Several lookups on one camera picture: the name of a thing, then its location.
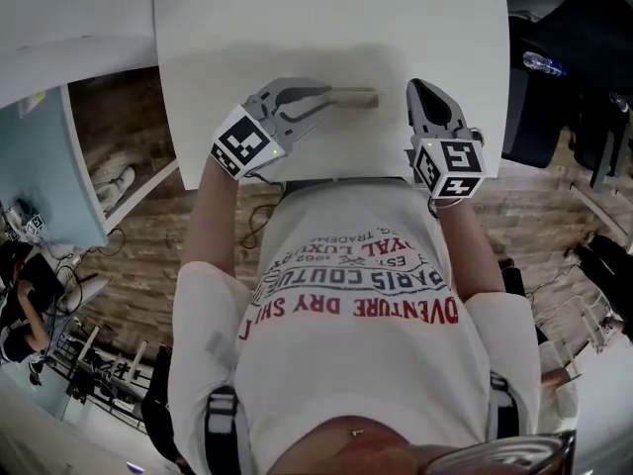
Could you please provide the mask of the light blue desk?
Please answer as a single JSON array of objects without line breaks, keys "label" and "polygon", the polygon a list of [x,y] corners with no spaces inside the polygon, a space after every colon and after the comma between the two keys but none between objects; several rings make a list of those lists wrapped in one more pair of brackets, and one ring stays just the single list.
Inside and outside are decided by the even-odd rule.
[{"label": "light blue desk", "polygon": [[108,234],[172,172],[170,157],[159,170],[136,181],[124,199],[103,212],[86,166],[68,87],[50,89],[25,115],[13,103],[0,109],[0,204],[23,200],[41,215],[47,243],[82,248],[104,246]]}]

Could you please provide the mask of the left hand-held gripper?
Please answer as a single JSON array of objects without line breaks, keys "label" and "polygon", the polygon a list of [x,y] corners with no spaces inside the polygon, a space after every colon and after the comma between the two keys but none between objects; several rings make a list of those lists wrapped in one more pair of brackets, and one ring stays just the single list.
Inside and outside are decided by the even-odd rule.
[{"label": "left hand-held gripper", "polygon": [[330,85],[308,77],[280,77],[237,105],[212,138],[211,158],[233,179],[286,157],[294,142],[330,112],[324,102],[298,116],[280,112],[284,105],[320,96]]}]

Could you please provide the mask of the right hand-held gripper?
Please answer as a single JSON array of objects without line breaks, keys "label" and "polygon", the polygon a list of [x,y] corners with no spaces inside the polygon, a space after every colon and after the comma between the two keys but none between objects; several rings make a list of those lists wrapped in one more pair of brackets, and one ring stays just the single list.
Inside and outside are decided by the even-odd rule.
[{"label": "right hand-held gripper", "polygon": [[407,114],[414,132],[406,150],[412,185],[432,199],[471,198],[486,177],[483,136],[465,128],[461,107],[436,85],[414,78],[407,84]]}]

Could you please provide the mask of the person's left forearm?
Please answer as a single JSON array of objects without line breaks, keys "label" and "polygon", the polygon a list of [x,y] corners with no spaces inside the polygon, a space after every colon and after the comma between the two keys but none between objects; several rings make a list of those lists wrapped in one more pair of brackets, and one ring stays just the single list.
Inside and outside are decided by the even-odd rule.
[{"label": "person's left forearm", "polygon": [[209,264],[248,292],[248,288],[235,276],[237,192],[238,183],[209,157],[189,217],[181,268],[190,263]]}]

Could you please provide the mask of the plastic water bottle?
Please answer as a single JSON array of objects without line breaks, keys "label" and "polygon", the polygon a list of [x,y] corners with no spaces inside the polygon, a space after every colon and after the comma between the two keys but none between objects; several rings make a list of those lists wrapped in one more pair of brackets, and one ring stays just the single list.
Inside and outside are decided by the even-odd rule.
[{"label": "plastic water bottle", "polygon": [[557,77],[566,76],[568,71],[558,61],[547,58],[533,51],[526,51],[522,56],[525,67]]}]

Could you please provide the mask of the paper sheet with yellow strip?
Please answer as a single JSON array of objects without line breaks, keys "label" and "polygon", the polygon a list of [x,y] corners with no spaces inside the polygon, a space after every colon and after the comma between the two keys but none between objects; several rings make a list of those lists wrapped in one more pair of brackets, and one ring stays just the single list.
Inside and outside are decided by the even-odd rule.
[{"label": "paper sheet with yellow strip", "polygon": [[19,116],[23,119],[33,111],[46,97],[45,91],[36,92],[18,101]]}]

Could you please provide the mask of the person's right forearm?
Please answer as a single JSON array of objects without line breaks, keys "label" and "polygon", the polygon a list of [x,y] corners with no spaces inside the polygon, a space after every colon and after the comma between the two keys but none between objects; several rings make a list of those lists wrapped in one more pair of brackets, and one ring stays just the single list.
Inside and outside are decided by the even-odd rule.
[{"label": "person's right forearm", "polygon": [[463,302],[483,293],[504,292],[496,256],[468,199],[437,200],[435,209]]}]

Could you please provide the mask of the small beige wooden block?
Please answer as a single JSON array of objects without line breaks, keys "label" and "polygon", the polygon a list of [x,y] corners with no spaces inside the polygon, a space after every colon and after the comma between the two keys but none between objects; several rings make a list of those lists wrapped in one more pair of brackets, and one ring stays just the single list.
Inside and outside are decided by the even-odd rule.
[{"label": "small beige wooden block", "polygon": [[376,109],[381,93],[327,93],[327,100],[340,109]]}]

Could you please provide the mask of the person's white printed T-shirt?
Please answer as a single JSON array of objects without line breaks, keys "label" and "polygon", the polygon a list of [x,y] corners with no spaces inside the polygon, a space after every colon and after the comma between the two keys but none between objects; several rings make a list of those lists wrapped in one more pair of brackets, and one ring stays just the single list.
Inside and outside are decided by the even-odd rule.
[{"label": "person's white printed T-shirt", "polygon": [[528,301],[461,300],[441,232],[402,180],[341,182],[284,199],[265,231],[254,290],[212,264],[179,271],[169,408],[176,445],[211,475],[204,419],[230,384],[256,469],[301,436],[356,416],[415,444],[490,439],[493,377],[537,430],[540,362]]}]

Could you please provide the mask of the white desk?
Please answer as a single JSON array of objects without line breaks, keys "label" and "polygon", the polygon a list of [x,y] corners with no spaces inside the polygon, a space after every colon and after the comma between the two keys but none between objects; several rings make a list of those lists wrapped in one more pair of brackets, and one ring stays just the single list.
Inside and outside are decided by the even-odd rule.
[{"label": "white desk", "polygon": [[200,182],[214,131],[271,80],[370,87],[378,108],[342,110],[263,174],[270,180],[410,174],[409,80],[428,81],[482,131],[499,168],[509,82],[506,0],[153,0],[169,129],[184,186]]}]

